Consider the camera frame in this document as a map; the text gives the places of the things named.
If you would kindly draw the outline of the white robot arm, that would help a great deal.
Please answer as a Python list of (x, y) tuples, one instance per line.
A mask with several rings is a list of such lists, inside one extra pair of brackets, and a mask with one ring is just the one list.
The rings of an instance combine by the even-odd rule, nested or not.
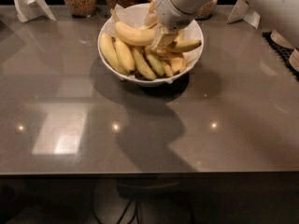
[[(154, 11), (145, 22), (157, 20), (168, 29), (187, 27), (199, 8), (210, 0), (155, 0)], [(243, 0), (262, 18), (263, 24), (277, 30), (295, 48), (299, 48), (299, 0)]]

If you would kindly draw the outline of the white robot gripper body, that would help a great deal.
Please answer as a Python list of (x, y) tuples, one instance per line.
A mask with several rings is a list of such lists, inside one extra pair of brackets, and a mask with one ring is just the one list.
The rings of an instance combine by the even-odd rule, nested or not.
[(197, 16), (199, 8), (212, 0), (156, 0), (158, 21), (168, 29), (186, 28)]

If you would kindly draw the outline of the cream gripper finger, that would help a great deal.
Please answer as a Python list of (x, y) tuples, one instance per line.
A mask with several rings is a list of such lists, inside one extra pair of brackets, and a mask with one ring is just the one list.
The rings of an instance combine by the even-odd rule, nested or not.
[(149, 9), (147, 11), (147, 15), (144, 20), (144, 24), (148, 27), (152, 27), (152, 26), (156, 25), (157, 22), (158, 22), (158, 18), (156, 15), (155, 0), (152, 0), (149, 3)]
[(178, 36), (178, 32), (159, 24), (155, 28), (154, 40), (150, 45), (152, 50), (163, 49), (171, 44)]

